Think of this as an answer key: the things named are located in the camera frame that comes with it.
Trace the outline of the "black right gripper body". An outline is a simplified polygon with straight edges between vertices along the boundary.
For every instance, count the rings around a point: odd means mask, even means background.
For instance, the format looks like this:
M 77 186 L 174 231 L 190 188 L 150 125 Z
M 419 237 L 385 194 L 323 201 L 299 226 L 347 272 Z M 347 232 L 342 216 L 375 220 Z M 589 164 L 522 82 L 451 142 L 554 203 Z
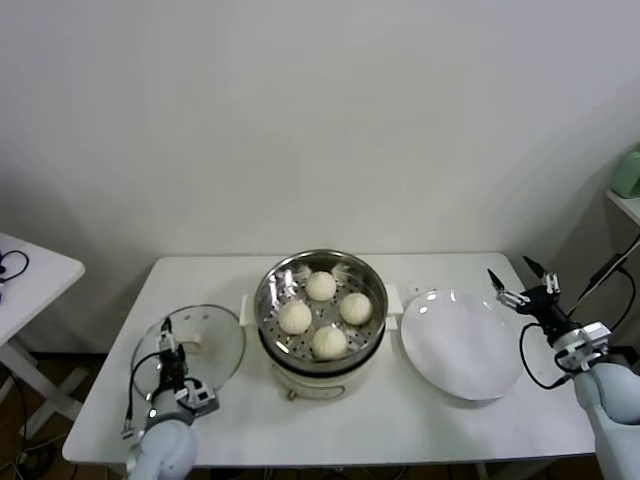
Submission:
M 573 321 L 559 307 L 559 295 L 549 294 L 544 286 L 521 293 L 528 301 L 516 307 L 520 315 L 535 318 L 545 334 L 566 334 L 573 330 Z

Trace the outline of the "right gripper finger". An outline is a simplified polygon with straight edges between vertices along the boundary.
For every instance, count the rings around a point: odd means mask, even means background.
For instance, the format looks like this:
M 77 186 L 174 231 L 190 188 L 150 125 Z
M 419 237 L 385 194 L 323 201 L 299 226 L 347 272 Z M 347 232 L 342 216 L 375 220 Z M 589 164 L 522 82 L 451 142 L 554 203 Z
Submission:
M 525 306 L 528 303 L 528 298 L 523 294 L 508 290 L 491 269 L 488 269 L 487 273 L 499 303 L 504 306 Z
M 556 273 L 547 271 L 540 263 L 528 256 L 524 256 L 523 260 L 532 273 L 541 281 L 541 284 L 545 286 L 549 295 L 559 293 L 559 279 Z

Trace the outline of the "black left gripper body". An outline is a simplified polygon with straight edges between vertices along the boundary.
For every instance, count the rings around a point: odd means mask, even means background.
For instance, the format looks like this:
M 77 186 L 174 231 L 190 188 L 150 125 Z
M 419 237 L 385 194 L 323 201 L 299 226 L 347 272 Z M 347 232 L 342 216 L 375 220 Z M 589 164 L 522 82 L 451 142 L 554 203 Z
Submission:
M 176 369 L 176 349 L 174 352 L 160 353 L 160 374 L 157 393 L 179 392 L 185 388 L 185 375 Z

